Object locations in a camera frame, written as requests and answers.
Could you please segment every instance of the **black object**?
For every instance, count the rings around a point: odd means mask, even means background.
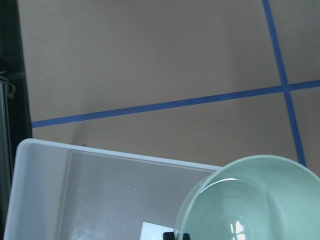
[[[173,231],[164,232],[163,240],[176,240],[175,233]],[[190,235],[188,233],[184,233],[182,240],[190,240]]]
[[[1,72],[10,72],[11,68],[9,64],[2,58],[0,57],[0,73]]]

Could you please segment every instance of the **mint green bowl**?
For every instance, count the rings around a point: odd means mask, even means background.
[[[320,239],[320,179],[278,156],[246,157],[199,182],[185,198],[177,240]]]

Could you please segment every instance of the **metal rack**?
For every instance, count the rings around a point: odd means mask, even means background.
[[[11,153],[8,101],[13,98],[15,87],[0,76],[0,235],[6,225],[11,183],[13,176],[13,158]]]

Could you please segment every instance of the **blue tape line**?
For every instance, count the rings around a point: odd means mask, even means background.
[[[294,144],[295,144],[296,154],[297,154],[299,163],[303,166],[306,166],[304,149],[303,149],[302,142],[301,142],[301,137],[300,137],[300,133],[299,133],[295,108],[294,108],[294,105],[292,102],[292,97],[291,97],[291,93],[290,93],[290,86],[288,84],[287,74],[286,74],[286,70],[285,70],[285,64],[284,64],[282,54],[281,54],[281,49],[280,49],[280,44],[279,44],[279,40],[278,40],[278,36],[277,36],[277,31],[276,31],[274,19],[272,16],[269,1],[262,0],[262,4],[263,4],[264,13],[265,13],[267,24],[268,24],[269,31],[270,31],[273,51],[274,51],[274,55],[275,55],[275,59],[276,59],[276,64],[278,67],[278,72],[279,72],[281,84],[283,87],[283,94],[284,94],[285,104],[286,104],[286,108],[287,108],[288,116],[289,116],[289,120],[290,120],[291,131],[293,134],[293,140],[294,140]]]
[[[320,80],[290,84],[290,91],[320,87]]]
[[[34,121],[32,122],[32,127],[40,128],[40,127],[47,127],[52,125],[74,123],[74,122],[108,118],[108,117],[121,116],[121,115],[127,115],[127,114],[136,114],[136,113],[143,113],[143,112],[156,111],[156,110],[172,109],[172,108],[213,103],[213,102],[226,101],[226,100],[232,100],[232,99],[275,94],[275,93],[281,93],[282,91],[283,91],[282,86],[271,86],[271,87],[253,89],[253,90],[237,91],[237,92],[224,93],[224,94],[218,94],[218,95],[203,96],[203,97],[196,97],[196,98],[190,98],[190,99],[184,99],[184,100],[169,101],[169,102],[162,102],[162,103],[149,104],[149,105],[143,105],[143,106],[134,106],[134,107],[115,109],[115,110],[100,111],[100,112],[93,112],[93,113],[86,113],[86,114],[80,114],[80,115],[65,116],[65,117],[59,117],[59,118],[53,118],[53,119],[47,119],[47,120]]]

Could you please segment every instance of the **white plastic bin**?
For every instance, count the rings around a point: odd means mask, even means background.
[[[173,227],[191,188],[219,168],[24,140],[4,240],[139,240],[143,222]]]

